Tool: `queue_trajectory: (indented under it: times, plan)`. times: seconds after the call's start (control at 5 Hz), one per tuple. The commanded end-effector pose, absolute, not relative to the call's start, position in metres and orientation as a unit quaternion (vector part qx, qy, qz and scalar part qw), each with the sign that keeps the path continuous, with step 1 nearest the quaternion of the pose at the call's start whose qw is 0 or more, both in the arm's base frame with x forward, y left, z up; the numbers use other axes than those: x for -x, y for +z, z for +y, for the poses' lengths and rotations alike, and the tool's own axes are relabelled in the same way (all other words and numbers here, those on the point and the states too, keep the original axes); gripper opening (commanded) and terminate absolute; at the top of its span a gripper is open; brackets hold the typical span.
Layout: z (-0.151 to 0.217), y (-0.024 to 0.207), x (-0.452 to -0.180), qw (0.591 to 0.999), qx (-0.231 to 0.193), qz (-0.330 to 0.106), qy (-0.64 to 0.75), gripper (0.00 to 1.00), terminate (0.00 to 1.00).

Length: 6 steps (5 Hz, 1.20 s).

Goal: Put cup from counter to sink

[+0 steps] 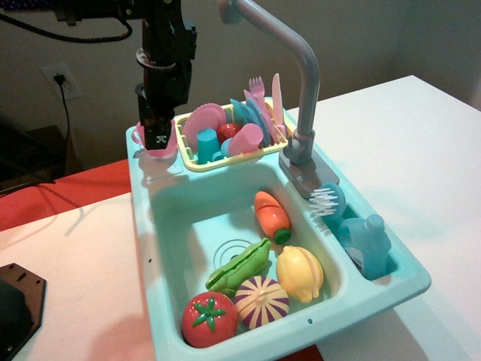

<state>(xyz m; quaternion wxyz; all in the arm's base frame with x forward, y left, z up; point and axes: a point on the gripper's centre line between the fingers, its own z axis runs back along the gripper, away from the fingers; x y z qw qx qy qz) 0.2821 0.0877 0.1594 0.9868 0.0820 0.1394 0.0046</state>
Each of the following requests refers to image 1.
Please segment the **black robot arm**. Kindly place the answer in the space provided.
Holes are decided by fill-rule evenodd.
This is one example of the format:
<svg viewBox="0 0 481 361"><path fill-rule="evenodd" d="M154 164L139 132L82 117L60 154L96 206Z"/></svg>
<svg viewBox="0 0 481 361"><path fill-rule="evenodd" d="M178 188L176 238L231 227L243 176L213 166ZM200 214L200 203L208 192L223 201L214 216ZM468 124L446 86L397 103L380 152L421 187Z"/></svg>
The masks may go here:
<svg viewBox="0 0 481 361"><path fill-rule="evenodd" d="M195 58L197 32L183 18L179 1L3 1L1 19L57 41L102 44L127 39L133 33L129 20L141 20L142 45L136 60L144 80L135 88L138 97L141 143L164 155L176 144L172 133L175 109L187 103ZM59 22L76 26L85 19L114 18L124 27L120 35L76 38L60 35L9 17L12 11L52 11Z"/></svg>

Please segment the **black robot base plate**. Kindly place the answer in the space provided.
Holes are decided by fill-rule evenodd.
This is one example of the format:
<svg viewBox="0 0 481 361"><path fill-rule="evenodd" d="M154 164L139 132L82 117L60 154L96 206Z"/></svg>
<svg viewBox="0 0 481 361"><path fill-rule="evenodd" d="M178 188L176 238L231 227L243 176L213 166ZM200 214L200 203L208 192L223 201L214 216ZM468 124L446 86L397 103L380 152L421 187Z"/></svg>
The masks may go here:
<svg viewBox="0 0 481 361"><path fill-rule="evenodd" d="M40 329L47 282L16 263L1 267L1 359L12 360Z"/></svg>

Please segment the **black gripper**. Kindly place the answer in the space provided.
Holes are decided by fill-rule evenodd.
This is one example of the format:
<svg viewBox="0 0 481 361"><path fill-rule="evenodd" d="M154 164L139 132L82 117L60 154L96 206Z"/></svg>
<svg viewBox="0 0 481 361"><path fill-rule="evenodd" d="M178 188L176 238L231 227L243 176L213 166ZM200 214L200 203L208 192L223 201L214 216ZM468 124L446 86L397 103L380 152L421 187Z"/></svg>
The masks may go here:
<svg viewBox="0 0 481 361"><path fill-rule="evenodd" d="M188 101L197 32L192 22L184 20L180 1L139 1L138 6L144 84L139 83L135 93L143 143L147 149L165 150L174 109Z"/></svg>

